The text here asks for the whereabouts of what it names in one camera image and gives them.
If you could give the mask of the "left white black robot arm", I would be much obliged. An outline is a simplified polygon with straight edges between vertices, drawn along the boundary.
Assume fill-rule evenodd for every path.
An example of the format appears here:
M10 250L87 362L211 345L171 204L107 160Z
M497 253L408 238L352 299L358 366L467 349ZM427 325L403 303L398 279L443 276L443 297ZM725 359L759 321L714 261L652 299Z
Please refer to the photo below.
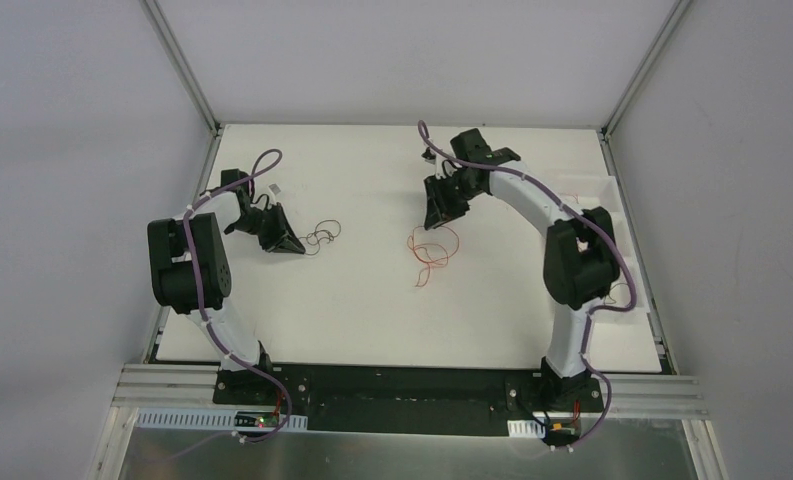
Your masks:
M156 301L187 317L220 358L217 403L265 404L283 396L263 343L245 328L233 306L231 266L224 238L240 232L267 253L304 255L281 204L258 207L254 182L224 170L209 190L177 218L147 226L151 285Z

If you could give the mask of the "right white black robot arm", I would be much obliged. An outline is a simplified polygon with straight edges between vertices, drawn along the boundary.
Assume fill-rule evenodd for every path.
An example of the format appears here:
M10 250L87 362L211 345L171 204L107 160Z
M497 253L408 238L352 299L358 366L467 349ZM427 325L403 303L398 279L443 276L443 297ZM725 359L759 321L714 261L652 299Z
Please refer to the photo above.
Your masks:
M422 157L435 166L434 174L424 180L424 229L465 216L470 201L485 194L513 208L542 236L542 279L556 307L533 396L540 407L567 408L592 378L585 359L591 316L627 271L611 214L602 207L581 210L567 204L516 152L492 149L477 129L453 137L449 152L432 142L425 123L419 123L418 131L426 145Z

